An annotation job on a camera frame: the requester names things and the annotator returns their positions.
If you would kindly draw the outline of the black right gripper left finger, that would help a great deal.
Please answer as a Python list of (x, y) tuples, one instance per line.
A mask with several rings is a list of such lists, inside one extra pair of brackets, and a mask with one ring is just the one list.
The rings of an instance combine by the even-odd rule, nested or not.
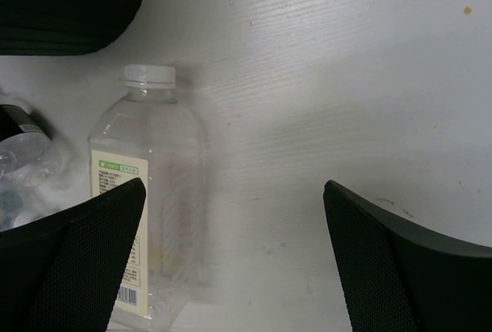
[(146, 198), (134, 178), (1, 233), (3, 331), (104, 331)]

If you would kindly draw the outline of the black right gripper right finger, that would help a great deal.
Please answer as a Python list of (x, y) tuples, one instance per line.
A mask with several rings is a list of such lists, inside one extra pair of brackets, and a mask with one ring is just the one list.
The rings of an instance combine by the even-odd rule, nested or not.
[(491, 249), (432, 231), (335, 181), (324, 209), (354, 331), (489, 331)]

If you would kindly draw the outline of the tall clear white-label bottle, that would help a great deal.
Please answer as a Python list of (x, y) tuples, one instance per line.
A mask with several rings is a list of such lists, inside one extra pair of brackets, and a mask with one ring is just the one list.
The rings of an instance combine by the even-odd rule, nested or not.
[(125, 95), (88, 136), (91, 193), (142, 180), (145, 206), (111, 320), (168, 331), (198, 282), (204, 133), (175, 94), (171, 66), (127, 65)]

